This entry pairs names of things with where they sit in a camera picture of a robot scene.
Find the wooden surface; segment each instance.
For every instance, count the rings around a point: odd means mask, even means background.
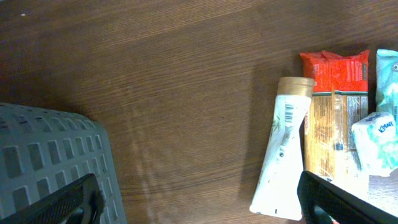
[[[0,2],[0,100],[105,125],[129,223],[296,223],[251,214],[277,82],[299,52],[375,53],[396,1]],[[398,172],[371,178],[398,214]]]

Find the tube cap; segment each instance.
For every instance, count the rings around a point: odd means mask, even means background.
[[[313,78],[282,77],[279,79],[277,94],[312,97],[314,84]]]

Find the food packet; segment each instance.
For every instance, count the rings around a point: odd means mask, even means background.
[[[369,175],[390,176],[398,167],[394,117],[388,112],[373,112],[351,129],[363,170]]]
[[[377,50],[376,65],[376,111],[392,114],[397,122],[398,52],[385,49]]]
[[[351,126],[368,115],[368,55],[301,53],[304,76],[315,79],[305,117],[304,168],[343,190],[368,199]]]

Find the blue and white package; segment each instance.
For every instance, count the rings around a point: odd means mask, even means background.
[[[398,167],[398,137],[396,122],[388,112],[373,112],[353,124],[361,168],[369,175],[390,176]]]
[[[377,50],[376,62],[376,111],[392,114],[394,120],[398,123],[398,52],[379,49]]]

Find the barcode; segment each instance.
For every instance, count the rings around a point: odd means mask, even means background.
[[[293,127],[292,126],[286,126],[285,127],[285,134],[284,134],[284,138],[282,139],[282,143],[280,145],[282,146],[286,146],[287,143],[289,142],[290,139],[290,134],[292,132]]]
[[[293,122],[293,104],[287,103],[285,104],[285,122],[291,123]]]

